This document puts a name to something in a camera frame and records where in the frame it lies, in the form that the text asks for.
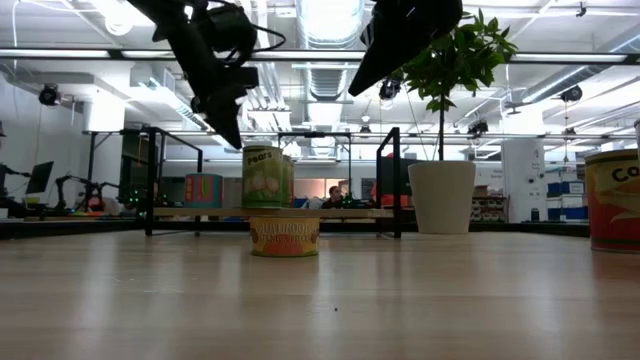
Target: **robotic arm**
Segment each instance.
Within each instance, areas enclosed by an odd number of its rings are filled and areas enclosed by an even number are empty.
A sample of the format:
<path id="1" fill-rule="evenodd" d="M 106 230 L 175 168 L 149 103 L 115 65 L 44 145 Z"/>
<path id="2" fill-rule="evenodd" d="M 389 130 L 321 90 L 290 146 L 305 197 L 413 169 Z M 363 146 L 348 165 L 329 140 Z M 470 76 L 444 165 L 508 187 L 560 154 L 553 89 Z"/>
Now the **robotic arm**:
<path id="1" fill-rule="evenodd" d="M 29 173 L 21 173 L 21 172 L 12 170 L 7 165 L 0 164 L 0 167 L 4 168 L 4 173 L 7 174 L 7 175 L 20 175 L 20 176 L 23 176 L 23 177 L 26 177 L 26 178 L 30 178 L 31 177 L 31 174 L 29 174 Z"/>
<path id="2" fill-rule="evenodd" d="M 236 149 L 242 147 L 237 115 L 239 99 L 258 86 L 257 69 L 241 67 L 260 50 L 284 44 L 282 34 L 251 24 L 243 9 L 225 0 L 207 10 L 207 0 L 128 0 L 157 25 L 153 41 L 168 40 L 195 97 L 191 107 Z M 412 60 L 462 18 L 462 0 L 374 0 L 373 18 L 361 40 L 368 47 L 349 93 L 357 96 Z M 185 6 L 193 8 L 191 19 Z M 254 50 L 257 30 L 283 41 Z M 230 52 L 218 59 L 216 52 Z"/>
<path id="3" fill-rule="evenodd" d="M 241 67 L 251 58 L 257 40 L 256 27 L 243 9 L 222 0 L 216 1 L 222 6 L 211 10 L 207 10 L 208 1 L 199 0 L 129 2 L 157 25 L 154 42 L 169 41 L 195 94 L 193 111 L 206 113 L 207 123 L 240 149 L 238 99 L 247 96 L 247 89 L 258 86 L 257 69 Z M 186 5 L 193 7 L 191 19 L 184 13 Z M 238 56 L 220 60 L 214 50 Z"/>
<path id="4" fill-rule="evenodd" d="M 56 179 L 56 187 L 58 188 L 58 204 L 56 204 L 56 211 L 63 211 L 66 207 L 67 207 L 67 203 L 64 201 L 64 191 L 63 191 L 63 185 L 65 182 L 67 182 L 68 180 L 74 180 L 77 181 L 83 185 L 85 185 L 86 187 L 86 196 L 87 198 L 93 193 L 94 189 L 98 189 L 98 196 L 102 197 L 102 187 L 100 186 L 100 184 L 97 183 L 93 183 L 87 179 L 83 179 L 77 176 L 73 176 L 73 175 L 65 175 L 63 177 L 57 178 Z"/>

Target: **green can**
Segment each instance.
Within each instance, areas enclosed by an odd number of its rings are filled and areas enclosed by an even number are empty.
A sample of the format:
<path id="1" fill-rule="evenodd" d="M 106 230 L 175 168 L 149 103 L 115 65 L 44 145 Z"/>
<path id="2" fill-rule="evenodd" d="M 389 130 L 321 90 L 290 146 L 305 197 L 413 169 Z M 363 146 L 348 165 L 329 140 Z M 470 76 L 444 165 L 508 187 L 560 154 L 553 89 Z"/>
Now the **green can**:
<path id="1" fill-rule="evenodd" d="M 293 160 L 290 156 L 282 157 L 282 207 L 293 206 Z"/>
<path id="2" fill-rule="evenodd" d="M 279 208 L 282 204 L 282 149 L 246 146 L 242 154 L 242 207 Z"/>

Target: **cylindrical container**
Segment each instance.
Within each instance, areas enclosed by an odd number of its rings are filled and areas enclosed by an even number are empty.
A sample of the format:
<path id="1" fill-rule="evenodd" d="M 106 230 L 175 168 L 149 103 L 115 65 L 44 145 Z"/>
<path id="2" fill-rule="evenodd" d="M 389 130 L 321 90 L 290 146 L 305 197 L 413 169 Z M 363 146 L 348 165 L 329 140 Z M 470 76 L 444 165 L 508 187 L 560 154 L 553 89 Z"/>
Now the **cylindrical container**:
<path id="1" fill-rule="evenodd" d="M 293 160 L 290 156 L 282 157 L 282 207 L 293 206 Z"/>
<path id="2" fill-rule="evenodd" d="M 640 165 L 635 150 L 586 158 L 591 248 L 640 252 Z"/>
<path id="3" fill-rule="evenodd" d="M 247 146 L 242 156 L 242 207 L 279 208 L 282 204 L 282 149 Z"/>
<path id="4" fill-rule="evenodd" d="M 215 174 L 187 174 L 185 178 L 184 207 L 221 208 L 222 180 L 222 176 Z"/>
<path id="5" fill-rule="evenodd" d="M 252 255 L 296 257 L 318 255 L 318 218 L 251 218 Z"/>

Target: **wooden board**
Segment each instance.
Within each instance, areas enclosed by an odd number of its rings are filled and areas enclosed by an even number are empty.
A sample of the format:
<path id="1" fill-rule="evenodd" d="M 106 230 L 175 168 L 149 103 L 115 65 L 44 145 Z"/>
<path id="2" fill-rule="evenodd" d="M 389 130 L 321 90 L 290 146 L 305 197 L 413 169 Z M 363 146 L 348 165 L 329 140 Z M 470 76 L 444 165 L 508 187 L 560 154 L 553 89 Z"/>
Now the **wooden board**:
<path id="1" fill-rule="evenodd" d="M 637 360 L 640 258 L 518 233 L 0 241 L 2 360 Z"/>
<path id="2" fill-rule="evenodd" d="M 380 209 L 213 209 L 213 208 L 154 208 L 154 216 L 277 216 L 317 218 L 392 218 L 391 210 Z"/>

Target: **white flower pot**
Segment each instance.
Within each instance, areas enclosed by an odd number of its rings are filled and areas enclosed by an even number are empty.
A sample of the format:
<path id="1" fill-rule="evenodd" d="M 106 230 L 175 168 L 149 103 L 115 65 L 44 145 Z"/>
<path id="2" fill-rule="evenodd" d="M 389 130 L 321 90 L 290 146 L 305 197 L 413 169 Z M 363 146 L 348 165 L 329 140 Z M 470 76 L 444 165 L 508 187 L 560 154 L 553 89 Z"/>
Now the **white flower pot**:
<path id="1" fill-rule="evenodd" d="M 418 229 L 423 234 L 466 234 L 476 166 L 470 161 L 427 161 L 409 166 Z"/>

